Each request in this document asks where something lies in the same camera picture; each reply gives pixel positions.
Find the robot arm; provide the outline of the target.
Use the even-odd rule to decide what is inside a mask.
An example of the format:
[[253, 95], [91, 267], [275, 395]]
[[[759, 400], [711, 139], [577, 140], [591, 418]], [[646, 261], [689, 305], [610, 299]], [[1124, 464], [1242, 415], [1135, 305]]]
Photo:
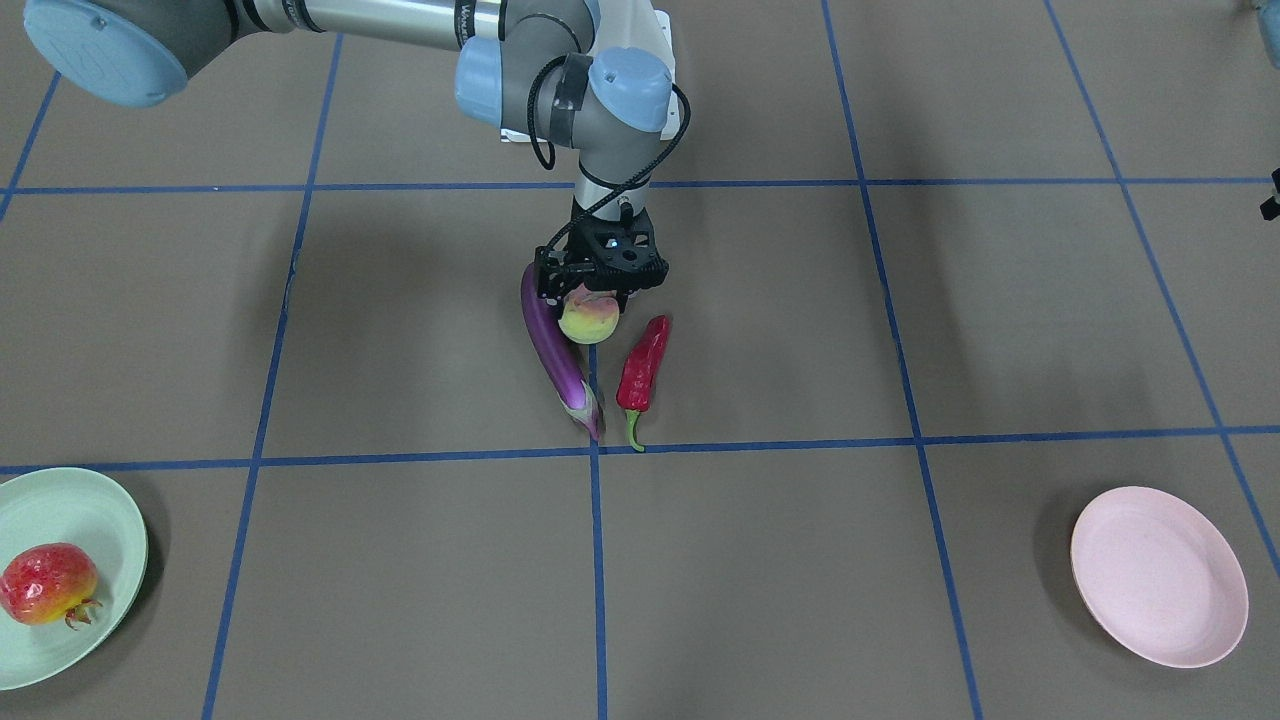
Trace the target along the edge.
[[26, 1], [22, 24], [63, 77], [124, 108], [178, 95], [256, 35], [447, 53], [462, 114], [522, 135], [547, 169], [559, 151], [577, 156], [570, 217], [535, 252], [538, 296], [626, 301], [668, 274], [646, 195], [690, 106], [649, 1]]

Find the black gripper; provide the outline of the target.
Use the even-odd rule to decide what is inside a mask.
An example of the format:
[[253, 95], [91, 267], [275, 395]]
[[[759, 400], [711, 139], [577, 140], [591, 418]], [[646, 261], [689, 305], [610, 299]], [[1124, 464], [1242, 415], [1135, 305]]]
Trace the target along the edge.
[[646, 210], [625, 222], [604, 220], [573, 205], [575, 228], [566, 251], [550, 245], [534, 254], [535, 291], [550, 306], [572, 290], [631, 296], [666, 282], [669, 264], [660, 255]]

